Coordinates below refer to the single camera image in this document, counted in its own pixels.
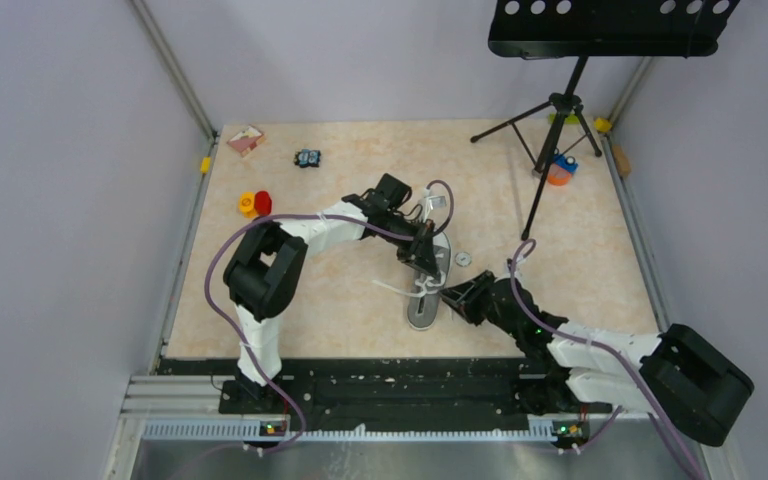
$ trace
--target washer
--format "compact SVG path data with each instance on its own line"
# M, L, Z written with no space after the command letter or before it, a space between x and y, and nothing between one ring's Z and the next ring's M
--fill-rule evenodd
M459 267L468 267L469 264L472 263L472 256L466 252L460 252L455 255L455 263L457 263Z

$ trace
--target white wall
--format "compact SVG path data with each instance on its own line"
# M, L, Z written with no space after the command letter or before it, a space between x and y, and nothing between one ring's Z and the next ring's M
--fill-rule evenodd
M732 436L768 478L768 2L741 2L720 40L659 60L617 133L673 320L755 382Z
M203 142L125 1L0 0L0 479L100 477Z
M148 3L214 126L511 117L563 91L575 63L493 55L492 0ZM590 61L587 114L610 112L636 63Z

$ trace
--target robotic arm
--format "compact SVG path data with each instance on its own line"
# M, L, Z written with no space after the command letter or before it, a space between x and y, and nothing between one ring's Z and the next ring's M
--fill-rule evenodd
M305 259L334 245L376 234L372 228L326 216L348 217L396 234L400 239L384 239L397 247L399 261L426 275L438 275L433 250L434 222L408 220L398 210L410 195L410 186L384 174L374 189L363 195L343 197L320 212L318 220L267 222L246 233L222 279L230 289L249 346L269 378L281 370L278 336L282 313L296 292ZM265 257L272 255L269 264ZM238 367L244 387L259 397L266 380L248 355L240 356Z
M754 390L749 377L690 327L673 324L662 334L632 335L594 329L541 311L516 280L529 311L575 337L607 344L638 370L673 424L688 437L721 446ZM654 413L625 369L608 352L540 328L522 311L509 278L485 271L440 292L443 302L473 325L487 320L516 340L527 358L547 369L539 390L521 392L522 407L536 415L568 405L603 402Z
M308 256L383 230L396 234L384 238L397 247L399 261L426 275L438 275L433 237L439 232L434 222L409 220L399 211L410 195L408 185L385 174L374 189L343 197L321 212L319 219L266 222L246 233L223 280L249 347L269 378L281 370L278 337L282 313L295 294ZM329 219L328 215L343 219ZM268 263L265 257L273 255ZM592 329L541 311L519 281L516 285L526 307L543 323L559 332L607 344L628 359L680 431L707 445L723 444L754 385L695 331L677 324L666 333L651 335ZM544 381L519 392L524 411L542 415L569 411L570 406L581 403L603 402L651 412L649 402L616 358L591 345L553 335L531 321L514 298L509 277L497 279L486 271L439 294L464 320L474 325L489 321L514 338L526 357L545 366ZM240 385L261 397L267 382L248 355L240 356L238 367Z

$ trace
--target blue toy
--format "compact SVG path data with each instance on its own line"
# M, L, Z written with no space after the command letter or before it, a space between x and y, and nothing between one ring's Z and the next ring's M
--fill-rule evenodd
M319 160L321 157L319 150L308 150L304 148L296 152L296 159L293 161L300 168L316 167L319 168Z
M553 163L568 171L570 175L574 174L575 171L578 170L578 162L575 161L575 157L565 157L558 151L557 148L555 149L555 160Z

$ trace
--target beige marble surface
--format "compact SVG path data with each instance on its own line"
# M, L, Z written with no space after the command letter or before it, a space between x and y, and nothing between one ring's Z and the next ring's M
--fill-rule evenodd
M266 142L245 158L225 141L239 131L228 126L216 155L192 256L167 349L168 357L234 357L239 344L231 328L207 305L203 282L219 246L248 220L236 209L242 192L267 190L274 213L312 213L349 193L374 187L385 172L415 191L435 178L455 193L455 217L447 230L454 252L473 262L452 266L449 285L484 269L501 274L518 245L537 187L531 163L511 129L477 144L469 137L489 120L258 125ZM538 150L545 119L519 124ZM561 144L578 137L565 127ZM322 151L322 167L293 165L301 148ZM532 231L538 247L521 271L538 305L575 321L624 332L656 331L655 320L604 159L584 141L571 152L580 167L564 187L547 186ZM220 306L233 316L221 274L211 282ZM411 329L408 299L373 285L379 279L407 289L412 271L379 238L337 246L309 259L295 299L285 312L280 341L284 357L487 357L518 356L508 336L488 323L468 325L441 304L426 331Z

